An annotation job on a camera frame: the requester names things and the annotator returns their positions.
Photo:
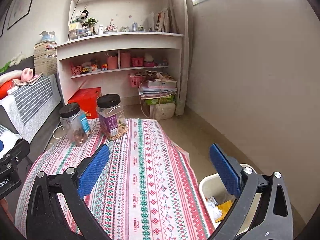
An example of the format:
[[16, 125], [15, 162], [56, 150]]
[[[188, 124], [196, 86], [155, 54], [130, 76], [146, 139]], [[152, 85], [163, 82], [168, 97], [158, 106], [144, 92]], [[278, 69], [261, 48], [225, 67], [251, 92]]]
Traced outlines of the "orange plush toy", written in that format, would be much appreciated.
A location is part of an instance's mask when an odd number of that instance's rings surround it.
[[17, 81], [17, 79], [9, 80], [9, 81], [5, 82], [3, 85], [1, 85], [1, 87], [0, 87], [0, 100], [5, 98], [8, 95], [8, 91], [16, 86], [15, 81]]

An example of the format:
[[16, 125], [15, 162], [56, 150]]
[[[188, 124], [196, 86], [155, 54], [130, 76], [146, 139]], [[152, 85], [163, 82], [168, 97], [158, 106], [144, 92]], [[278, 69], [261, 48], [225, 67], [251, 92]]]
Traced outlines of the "pile of papers and books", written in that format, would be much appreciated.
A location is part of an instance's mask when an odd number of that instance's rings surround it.
[[148, 70], [140, 75], [142, 81], [138, 87], [138, 94], [141, 99], [176, 95], [178, 92], [177, 81], [167, 73]]

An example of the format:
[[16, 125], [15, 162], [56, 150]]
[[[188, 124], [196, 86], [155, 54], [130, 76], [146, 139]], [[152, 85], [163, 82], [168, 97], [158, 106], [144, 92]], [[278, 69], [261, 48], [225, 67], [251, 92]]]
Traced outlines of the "pink plush toy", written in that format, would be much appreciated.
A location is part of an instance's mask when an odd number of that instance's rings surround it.
[[33, 70], [31, 68], [25, 68], [21, 72], [20, 81], [22, 83], [29, 82], [34, 77]]

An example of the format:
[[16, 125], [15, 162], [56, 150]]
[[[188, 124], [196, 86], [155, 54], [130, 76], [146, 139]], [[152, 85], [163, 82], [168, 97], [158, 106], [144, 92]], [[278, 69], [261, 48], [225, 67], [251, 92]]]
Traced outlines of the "white stone block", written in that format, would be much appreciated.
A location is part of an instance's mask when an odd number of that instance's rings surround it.
[[166, 120], [173, 117], [176, 105], [172, 103], [156, 104], [150, 106], [150, 114], [152, 119], [157, 121]]

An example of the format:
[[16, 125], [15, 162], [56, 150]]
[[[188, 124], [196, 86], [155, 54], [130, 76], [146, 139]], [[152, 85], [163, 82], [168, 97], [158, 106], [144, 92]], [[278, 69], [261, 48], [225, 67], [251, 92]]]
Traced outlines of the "clear jar blue label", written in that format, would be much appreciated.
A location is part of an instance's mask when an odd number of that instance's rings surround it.
[[91, 135], [91, 128], [85, 112], [76, 102], [64, 105], [60, 111], [60, 122], [71, 143], [84, 144]]

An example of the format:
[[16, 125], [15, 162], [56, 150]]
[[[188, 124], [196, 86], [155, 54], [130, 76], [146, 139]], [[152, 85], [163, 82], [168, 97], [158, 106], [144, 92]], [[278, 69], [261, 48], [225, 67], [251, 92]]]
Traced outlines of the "pink basket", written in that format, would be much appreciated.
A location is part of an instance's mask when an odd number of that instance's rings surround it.
[[138, 88], [140, 84], [143, 82], [144, 77], [141, 75], [130, 75], [129, 83], [132, 88]]

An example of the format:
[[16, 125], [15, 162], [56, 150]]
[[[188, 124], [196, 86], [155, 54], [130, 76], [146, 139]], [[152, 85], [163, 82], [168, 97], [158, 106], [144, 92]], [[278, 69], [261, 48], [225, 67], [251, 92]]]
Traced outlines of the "white blue medicine box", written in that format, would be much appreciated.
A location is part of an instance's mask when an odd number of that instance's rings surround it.
[[210, 198], [206, 199], [206, 201], [208, 203], [211, 203], [211, 204], [214, 204], [215, 206], [217, 206], [217, 201], [213, 196], [211, 196]]

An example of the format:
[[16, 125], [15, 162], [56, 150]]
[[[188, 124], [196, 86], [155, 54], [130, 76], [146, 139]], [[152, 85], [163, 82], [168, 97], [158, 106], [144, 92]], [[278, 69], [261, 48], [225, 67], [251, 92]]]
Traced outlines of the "red gift box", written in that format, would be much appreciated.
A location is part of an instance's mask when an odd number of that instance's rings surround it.
[[85, 112], [87, 119], [98, 118], [97, 98], [101, 96], [101, 88], [80, 88], [69, 100], [68, 103], [78, 103]]

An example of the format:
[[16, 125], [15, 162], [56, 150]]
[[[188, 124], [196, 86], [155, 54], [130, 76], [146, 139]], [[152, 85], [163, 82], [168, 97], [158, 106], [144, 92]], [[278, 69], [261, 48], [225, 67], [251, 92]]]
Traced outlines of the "small potted plant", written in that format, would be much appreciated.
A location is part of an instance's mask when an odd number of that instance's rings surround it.
[[89, 32], [94, 32], [94, 26], [98, 23], [95, 18], [87, 18], [87, 21], [82, 24], [83, 27], [89, 29]]

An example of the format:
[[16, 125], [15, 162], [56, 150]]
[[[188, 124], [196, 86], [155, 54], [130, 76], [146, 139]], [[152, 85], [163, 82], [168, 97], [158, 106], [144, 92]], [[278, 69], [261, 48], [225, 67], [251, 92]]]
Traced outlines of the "pink pen holder cup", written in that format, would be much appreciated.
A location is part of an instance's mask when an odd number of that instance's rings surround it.
[[108, 70], [115, 70], [118, 68], [118, 57], [117, 56], [107, 57], [107, 68], [108, 68]]

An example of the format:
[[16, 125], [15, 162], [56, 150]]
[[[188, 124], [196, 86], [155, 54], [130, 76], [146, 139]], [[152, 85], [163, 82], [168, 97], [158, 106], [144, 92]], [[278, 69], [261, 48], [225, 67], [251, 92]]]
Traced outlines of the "striped grey sofa cover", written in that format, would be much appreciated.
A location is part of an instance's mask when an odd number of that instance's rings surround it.
[[31, 86], [18, 88], [1, 100], [18, 134], [31, 142], [52, 111], [61, 102], [54, 75], [43, 76]]

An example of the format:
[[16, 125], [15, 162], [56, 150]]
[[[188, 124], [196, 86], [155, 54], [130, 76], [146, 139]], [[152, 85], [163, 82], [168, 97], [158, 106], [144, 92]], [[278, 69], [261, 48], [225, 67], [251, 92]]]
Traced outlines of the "clear jar purple label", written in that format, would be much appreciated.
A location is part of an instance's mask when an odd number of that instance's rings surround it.
[[127, 133], [124, 108], [118, 94], [105, 94], [97, 98], [96, 111], [101, 132], [109, 140], [117, 140]]

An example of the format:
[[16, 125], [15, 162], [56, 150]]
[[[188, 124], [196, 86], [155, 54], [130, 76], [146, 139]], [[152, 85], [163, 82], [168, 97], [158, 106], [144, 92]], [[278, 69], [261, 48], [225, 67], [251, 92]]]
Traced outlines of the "beige curtain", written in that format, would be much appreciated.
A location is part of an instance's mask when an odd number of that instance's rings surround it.
[[181, 66], [176, 114], [182, 115], [187, 99], [189, 69], [193, 53], [193, 0], [168, 0], [173, 33], [182, 34]]

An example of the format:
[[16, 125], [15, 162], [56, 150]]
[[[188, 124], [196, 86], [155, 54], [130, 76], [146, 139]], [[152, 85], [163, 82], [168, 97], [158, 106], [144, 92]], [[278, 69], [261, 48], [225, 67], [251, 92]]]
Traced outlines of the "cream trash bin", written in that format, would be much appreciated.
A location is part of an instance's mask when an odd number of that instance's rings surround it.
[[[215, 221], [212, 208], [209, 207], [209, 203], [207, 202], [207, 199], [214, 197], [214, 199], [217, 202], [217, 204], [215, 206], [218, 206], [220, 204], [227, 202], [228, 200], [235, 201], [235, 197], [227, 192], [227, 189], [225, 188], [218, 173], [207, 176], [200, 181], [199, 193], [200, 193], [201, 199], [204, 203], [204, 207], [206, 208], [206, 211], [207, 211], [208, 216], [210, 218], [210, 221], [213, 225], [213, 228], [216, 229], [220, 225], [221, 222]], [[253, 221], [253, 217], [254, 217], [255, 212], [257, 210], [260, 198], [261, 198], [261, 193], [256, 193], [255, 197], [253, 199], [253, 203], [252, 203], [252, 205], [249, 209], [249, 212], [245, 218], [245, 221], [243, 222], [237, 235], [249, 230], [249, 226]]]

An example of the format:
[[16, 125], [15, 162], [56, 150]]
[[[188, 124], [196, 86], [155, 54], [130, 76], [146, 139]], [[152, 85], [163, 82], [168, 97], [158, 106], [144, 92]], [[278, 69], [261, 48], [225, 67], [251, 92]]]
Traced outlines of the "white paper ball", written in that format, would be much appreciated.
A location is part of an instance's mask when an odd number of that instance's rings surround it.
[[222, 217], [222, 211], [213, 202], [206, 202], [206, 208], [212, 222], [216, 222]]

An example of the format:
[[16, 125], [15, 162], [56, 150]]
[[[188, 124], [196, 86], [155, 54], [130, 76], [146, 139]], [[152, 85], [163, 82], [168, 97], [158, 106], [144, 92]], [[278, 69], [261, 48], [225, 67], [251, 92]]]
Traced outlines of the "grey sofa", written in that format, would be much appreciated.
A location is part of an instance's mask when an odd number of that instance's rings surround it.
[[29, 154], [17, 168], [21, 183], [26, 180], [27, 168], [44, 152], [59, 123], [61, 107], [55, 74], [41, 76], [33, 85], [20, 87], [1, 99], [1, 125], [30, 145]]

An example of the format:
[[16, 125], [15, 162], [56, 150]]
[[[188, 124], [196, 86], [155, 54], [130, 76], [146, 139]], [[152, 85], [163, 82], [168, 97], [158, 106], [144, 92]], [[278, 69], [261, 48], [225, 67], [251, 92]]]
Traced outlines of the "patterned tablecloth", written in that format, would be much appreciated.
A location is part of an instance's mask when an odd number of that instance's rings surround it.
[[27, 209], [36, 175], [60, 174], [76, 167], [101, 145], [109, 160], [84, 201], [112, 239], [207, 239], [214, 231], [199, 194], [189, 154], [176, 145], [156, 120], [127, 119], [127, 133], [110, 141], [99, 121], [81, 146], [67, 137], [40, 155], [22, 187], [15, 225], [26, 232]]

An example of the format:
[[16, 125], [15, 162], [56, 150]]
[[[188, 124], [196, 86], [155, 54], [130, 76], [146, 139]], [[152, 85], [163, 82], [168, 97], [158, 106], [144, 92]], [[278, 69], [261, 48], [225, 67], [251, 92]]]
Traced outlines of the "yellow snack wrapper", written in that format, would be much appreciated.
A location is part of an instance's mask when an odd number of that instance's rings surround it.
[[224, 202], [223, 204], [220, 204], [217, 206], [218, 213], [217, 213], [217, 217], [215, 218], [216, 223], [220, 222], [225, 218], [228, 211], [231, 209], [232, 204], [233, 204], [233, 201], [228, 200], [227, 202]]

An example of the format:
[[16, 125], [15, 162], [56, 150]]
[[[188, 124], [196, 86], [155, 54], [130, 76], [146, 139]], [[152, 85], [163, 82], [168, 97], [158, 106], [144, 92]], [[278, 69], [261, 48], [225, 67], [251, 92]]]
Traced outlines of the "white bookshelf unit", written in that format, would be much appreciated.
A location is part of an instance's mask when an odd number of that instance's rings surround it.
[[[81, 8], [89, 11], [89, 15], [96, 18], [100, 24], [107, 26], [114, 21], [117, 27], [128, 26], [134, 22], [144, 24], [150, 14], [157, 14], [169, 9], [168, 0], [71, 0], [69, 18]], [[60, 94], [63, 103], [80, 88], [101, 87], [102, 92], [112, 88], [115, 93], [125, 99], [125, 103], [135, 103], [136, 96], [131, 88], [125, 85], [126, 78], [119, 73], [122, 68], [72, 75], [69, 63], [86, 55], [96, 56], [98, 53], [130, 49], [164, 49], [168, 54], [169, 73], [179, 82], [182, 50], [182, 34], [129, 31], [111, 32], [103, 35], [93, 35], [74, 40], [68, 40], [56, 46], [57, 75], [59, 78]]]

